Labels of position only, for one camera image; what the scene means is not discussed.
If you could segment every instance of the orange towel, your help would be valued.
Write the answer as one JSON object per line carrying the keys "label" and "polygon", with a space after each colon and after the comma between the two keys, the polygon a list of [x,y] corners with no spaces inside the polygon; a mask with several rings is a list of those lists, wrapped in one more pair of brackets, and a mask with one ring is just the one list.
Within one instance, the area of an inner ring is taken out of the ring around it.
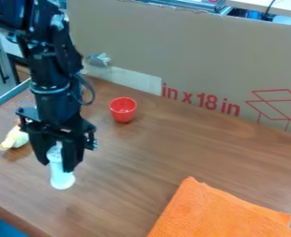
{"label": "orange towel", "polygon": [[148,237],[291,237],[291,215],[252,205],[188,178]]}

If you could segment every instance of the cardboard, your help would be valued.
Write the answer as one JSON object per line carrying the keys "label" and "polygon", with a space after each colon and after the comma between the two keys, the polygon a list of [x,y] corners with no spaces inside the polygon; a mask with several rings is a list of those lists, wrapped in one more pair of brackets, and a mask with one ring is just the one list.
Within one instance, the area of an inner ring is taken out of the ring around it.
{"label": "cardboard", "polygon": [[86,56],[162,78],[171,99],[291,132],[291,26],[118,0],[68,12]]}

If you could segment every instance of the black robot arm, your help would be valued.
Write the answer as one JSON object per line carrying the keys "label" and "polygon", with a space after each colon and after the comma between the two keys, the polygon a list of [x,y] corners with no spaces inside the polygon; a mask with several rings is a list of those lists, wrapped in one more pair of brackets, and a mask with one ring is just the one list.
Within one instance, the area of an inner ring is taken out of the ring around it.
{"label": "black robot arm", "polygon": [[[72,172],[84,149],[96,148],[95,126],[80,115],[95,94],[79,75],[82,56],[70,39],[68,18],[53,0],[0,0],[0,28],[16,34],[31,70],[36,107],[17,110],[21,130],[44,165],[47,151],[61,142],[64,171]],[[82,101],[82,85],[93,95],[88,103]]]}

